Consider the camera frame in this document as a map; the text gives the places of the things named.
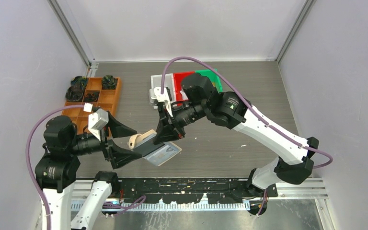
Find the clear card sleeve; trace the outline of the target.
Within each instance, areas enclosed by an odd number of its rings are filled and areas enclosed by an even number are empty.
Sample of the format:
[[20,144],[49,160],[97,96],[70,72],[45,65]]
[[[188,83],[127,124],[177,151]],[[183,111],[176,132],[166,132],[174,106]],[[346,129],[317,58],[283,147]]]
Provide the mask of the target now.
[[135,147],[133,151],[142,154],[142,158],[155,166],[163,165],[182,151],[182,148],[173,142],[164,142],[155,145],[153,143],[155,136],[156,135],[146,138],[144,142]]

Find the beige card holder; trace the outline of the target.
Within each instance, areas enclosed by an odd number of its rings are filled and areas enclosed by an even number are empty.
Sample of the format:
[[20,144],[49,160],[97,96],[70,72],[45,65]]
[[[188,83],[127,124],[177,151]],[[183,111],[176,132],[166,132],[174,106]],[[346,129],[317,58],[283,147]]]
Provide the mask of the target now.
[[156,135],[156,134],[157,134],[156,131],[151,129],[144,134],[132,135],[129,138],[127,145],[131,150],[133,150],[135,147],[139,146],[140,143],[144,142],[146,138],[152,137],[153,135]]

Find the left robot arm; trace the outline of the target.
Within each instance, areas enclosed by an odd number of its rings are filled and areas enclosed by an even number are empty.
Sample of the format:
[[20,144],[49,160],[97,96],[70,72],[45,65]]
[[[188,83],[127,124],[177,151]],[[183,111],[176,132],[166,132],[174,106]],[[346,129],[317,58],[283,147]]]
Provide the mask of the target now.
[[113,169],[140,159],[140,153],[124,149],[114,138],[130,137],[137,132],[117,121],[110,112],[96,108],[88,118],[89,133],[79,134],[71,118],[56,116],[46,124],[45,153],[35,167],[35,178],[42,191],[42,207],[46,212],[43,226],[50,230],[90,230],[102,211],[106,199],[120,194],[115,172],[96,174],[91,191],[75,217],[71,216],[72,193],[79,156],[101,152]]

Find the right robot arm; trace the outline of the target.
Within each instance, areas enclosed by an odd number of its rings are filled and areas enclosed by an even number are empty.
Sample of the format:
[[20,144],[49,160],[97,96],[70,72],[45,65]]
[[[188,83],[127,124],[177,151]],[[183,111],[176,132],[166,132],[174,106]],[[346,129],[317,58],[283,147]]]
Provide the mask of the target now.
[[278,182],[301,184],[311,175],[313,152],[308,148],[316,148],[317,139],[295,136],[295,143],[292,143],[287,140],[292,133],[263,118],[262,113],[249,110],[251,104],[241,101],[235,92],[218,92],[210,79],[199,73],[186,76],[181,87],[187,100],[180,102],[178,108],[172,107],[162,87],[154,89],[159,112],[155,144],[183,139],[184,127],[205,117],[217,126],[254,138],[277,154],[271,163],[251,171],[247,183],[251,196],[260,196]]

